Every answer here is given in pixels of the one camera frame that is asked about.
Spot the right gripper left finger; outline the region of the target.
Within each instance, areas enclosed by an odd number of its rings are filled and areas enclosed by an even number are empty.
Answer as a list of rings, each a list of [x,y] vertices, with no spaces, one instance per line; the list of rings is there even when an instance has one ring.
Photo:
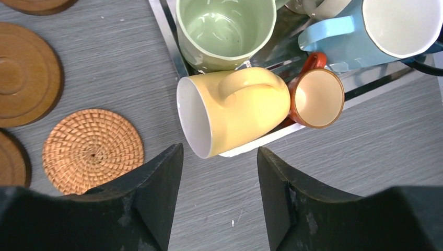
[[[82,195],[1,188],[1,250],[167,250],[183,145]]]

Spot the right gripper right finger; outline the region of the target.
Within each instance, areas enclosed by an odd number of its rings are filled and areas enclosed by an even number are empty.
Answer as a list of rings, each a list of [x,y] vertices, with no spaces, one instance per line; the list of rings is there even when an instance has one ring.
[[[271,250],[442,250],[442,187],[394,186],[367,197],[257,152]]]

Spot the woven rattan coaster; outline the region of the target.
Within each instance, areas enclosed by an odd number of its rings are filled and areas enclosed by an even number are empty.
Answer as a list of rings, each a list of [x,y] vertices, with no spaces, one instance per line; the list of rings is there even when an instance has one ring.
[[[42,166],[64,194],[82,194],[141,166],[144,148],[134,126],[104,109],[77,111],[61,120],[42,149]]]

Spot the yellow cup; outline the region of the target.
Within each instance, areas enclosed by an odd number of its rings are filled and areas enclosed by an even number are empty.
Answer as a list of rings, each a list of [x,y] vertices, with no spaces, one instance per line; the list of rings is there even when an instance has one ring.
[[[267,134],[290,108],[286,83],[261,67],[183,77],[176,99],[185,138],[202,159]]]

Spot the brown wooden coaster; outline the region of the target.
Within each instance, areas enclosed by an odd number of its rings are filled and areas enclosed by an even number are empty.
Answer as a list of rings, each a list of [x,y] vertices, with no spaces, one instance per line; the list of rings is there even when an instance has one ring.
[[[57,104],[64,86],[62,62],[38,34],[1,23],[1,127],[42,119]]]

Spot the light green mug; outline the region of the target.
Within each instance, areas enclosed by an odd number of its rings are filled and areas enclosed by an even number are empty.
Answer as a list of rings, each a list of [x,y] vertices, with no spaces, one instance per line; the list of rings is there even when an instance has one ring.
[[[287,1],[176,2],[178,45],[197,71],[234,70],[270,40],[277,10]]]

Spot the cream mug tall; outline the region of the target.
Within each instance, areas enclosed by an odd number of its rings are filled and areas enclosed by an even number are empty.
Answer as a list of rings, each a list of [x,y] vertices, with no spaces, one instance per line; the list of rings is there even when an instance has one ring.
[[[350,2],[351,0],[293,0],[285,6],[295,13],[324,20],[336,17]]]

